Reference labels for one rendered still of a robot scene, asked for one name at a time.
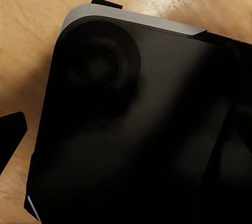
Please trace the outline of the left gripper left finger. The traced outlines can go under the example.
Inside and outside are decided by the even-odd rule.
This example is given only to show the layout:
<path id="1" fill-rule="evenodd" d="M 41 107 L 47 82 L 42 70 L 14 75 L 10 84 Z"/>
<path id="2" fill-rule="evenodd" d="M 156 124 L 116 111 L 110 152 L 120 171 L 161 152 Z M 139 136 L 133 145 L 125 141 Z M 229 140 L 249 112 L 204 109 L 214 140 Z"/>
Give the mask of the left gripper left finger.
<path id="1" fill-rule="evenodd" d="M 0 175 L 26 132 L 22 111 L 0 117 Z"/>

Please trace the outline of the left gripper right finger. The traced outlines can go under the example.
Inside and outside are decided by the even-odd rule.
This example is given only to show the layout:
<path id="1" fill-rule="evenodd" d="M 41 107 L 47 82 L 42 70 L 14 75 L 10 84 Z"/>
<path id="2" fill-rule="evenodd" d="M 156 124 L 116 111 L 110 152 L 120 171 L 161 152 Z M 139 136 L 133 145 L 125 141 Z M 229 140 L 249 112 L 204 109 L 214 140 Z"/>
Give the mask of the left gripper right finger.
<path id="1" fill-rule="evenodd" d="M 252 154 L 252 114 L 241 111 L 235 129 Z"/>

